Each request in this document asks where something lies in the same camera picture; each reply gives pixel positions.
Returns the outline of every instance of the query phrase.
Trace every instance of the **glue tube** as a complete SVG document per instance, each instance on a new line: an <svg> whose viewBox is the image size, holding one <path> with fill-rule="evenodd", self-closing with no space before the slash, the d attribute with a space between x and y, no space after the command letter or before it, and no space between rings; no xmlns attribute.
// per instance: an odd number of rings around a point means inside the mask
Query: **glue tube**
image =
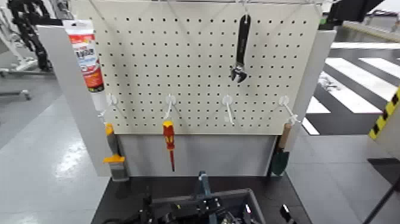
<svg viewBox="0 0 400 224"><path fill-rule="evenodd" d="M95 35L90 20L63 20L78 63L97 111L107 108L100 62L95 49Z"/></svg>

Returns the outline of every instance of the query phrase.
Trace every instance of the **crosswalk stripe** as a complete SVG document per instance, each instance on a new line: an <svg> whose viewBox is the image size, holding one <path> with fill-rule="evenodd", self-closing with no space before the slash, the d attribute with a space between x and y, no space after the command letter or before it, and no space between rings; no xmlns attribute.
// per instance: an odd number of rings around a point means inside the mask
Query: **crosswalk stripe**
<svg viewBox="0 0 400 224"><path fill-rule="evenodd" d="M329 81L329 85L332 86L329 88L328 93L353 113L381 113L381 111L370 102L323 71L318 82L324 86L326 85L326 81Z"/></svg>
<svg viewBox="0 0 400 224"><path fill-rule="evenodd" d="M383 58L360 58L361 61L368 63L382 71L391 74L397 78L400 78L400 66L386 61Z"/></svg>
<svg viewBox="0 0 400 224"><path fill-rule="evenodd" d="M361 69L343 58L327 58L326 64L330 65L345 76L359 83L376 95L389 101L397 91L397 87L381 78Z"/></svg>
<svg viewBox="0 0 400 224"><path fill-rule="evenodd" d="M308 104L308 114L330 114L330 111L315 97L311 97L310 103Z"/></svg>
<svg viewBox="0 0 400 224"><path fill-rule="evenodd" d="M303 127L310 135L319 135L320 133L314 128L314 126L310 123L310 121L304 117L303 119Z"/></svg>
<svg viewBox="0 0 400 224"><path fill-rule="evenodd" d="M333 42L332 49L400 49L400 43Z"/></svg>

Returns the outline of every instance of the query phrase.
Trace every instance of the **white pegboard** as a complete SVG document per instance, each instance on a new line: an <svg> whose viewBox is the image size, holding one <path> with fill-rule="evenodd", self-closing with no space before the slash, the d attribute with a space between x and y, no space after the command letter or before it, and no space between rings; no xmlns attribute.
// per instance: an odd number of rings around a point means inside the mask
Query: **white pegboard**
<svg viewBox="0 0 400 224"><path fill-rule="evenodd" d="M118 108L106 114L116 133L161 134L168 105L177 134L278 135L289 117L320 19L314 4L248 4L252 17L245 68L229 78L241 4L216 2L74 1L93 20L106 92ZM233 98L234 125L222 98Z"/></svg>

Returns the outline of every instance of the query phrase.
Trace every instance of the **wrench handle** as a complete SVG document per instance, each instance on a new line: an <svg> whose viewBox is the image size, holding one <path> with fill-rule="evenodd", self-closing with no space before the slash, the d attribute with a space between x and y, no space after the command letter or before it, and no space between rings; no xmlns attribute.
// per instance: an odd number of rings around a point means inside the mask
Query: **wrench handle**
<svg viewBox="0 0 400 224"><path fill-rule="evenodd" d="M251 18L245 14L240 19L239 37L237 39L236 64L244 66L247 38L249 37Z"/></svg>

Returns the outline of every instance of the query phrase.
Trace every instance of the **pegboard hook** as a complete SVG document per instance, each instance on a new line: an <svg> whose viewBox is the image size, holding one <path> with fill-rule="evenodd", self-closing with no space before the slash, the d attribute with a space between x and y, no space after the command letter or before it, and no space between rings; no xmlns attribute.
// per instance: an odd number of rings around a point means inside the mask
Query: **pegboard hook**
<svg viewBox="0 0 400 224"><path fill-rule="evenodd" d="M247 24L247 22L249 21L249 10L247 9L247 3L249 2L249 0L243 0L243 7L245 7L245 24Z"/></svg>
<svg viewBox="0 0 400 224"><path fill-rule="evenodd" d="M234 125L235 123L233 122L232 113L230 112L230 106L229 106L230 104L232 104L232 102L233 99L230 95L226 95L224 98L222 98L222 103L226 105L226 109L228 111L228 117L225 117L225 121L230 122L231 124Z"/></svg>
<svg viewBox="0 0 400 224"><path fill-rule="evenodd" d="M119 108L117 107L117 104L118 104L118 98L117 97L115 97L113 94L107 94L105 96L105 99L107 101L108 106L99 115L97 115L97 117L100 117L100 119L103 121L103 123L105 123L104 114L107 112L107 110L110 107L115 107L115 108L117 108L119 110Z"/></svg>
<svg viewBox="0 0 400 224"><path fill-rule="evenodd" d="M165 102L168 104L168 110L165 112L164 120L171 116L172 105L176 104L176 98L174 95L168 94L165 98Z"/></svg>
<svg viewBox="0 0 400 224"><path fill-rule="evenodd" d="M280 97L279 102L278 102L279 106L285 107L287 112L290 114L290 117L289 117L288 120L290 121L291 125L294 125L296 122L301 123L297 119L298 115L294 114L293 111L289 108L288 103L289 103L289 97L288 96Z"/></svg>

